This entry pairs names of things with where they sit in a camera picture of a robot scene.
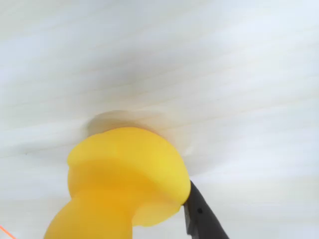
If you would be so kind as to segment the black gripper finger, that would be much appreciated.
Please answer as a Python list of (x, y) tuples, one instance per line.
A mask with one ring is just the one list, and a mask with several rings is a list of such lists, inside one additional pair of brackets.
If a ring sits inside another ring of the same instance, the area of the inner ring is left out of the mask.
[(191, 183), (190, 194), (183, 206), (186, 232), (192, 239), (229, 239), (219, 220), (193, 183)]

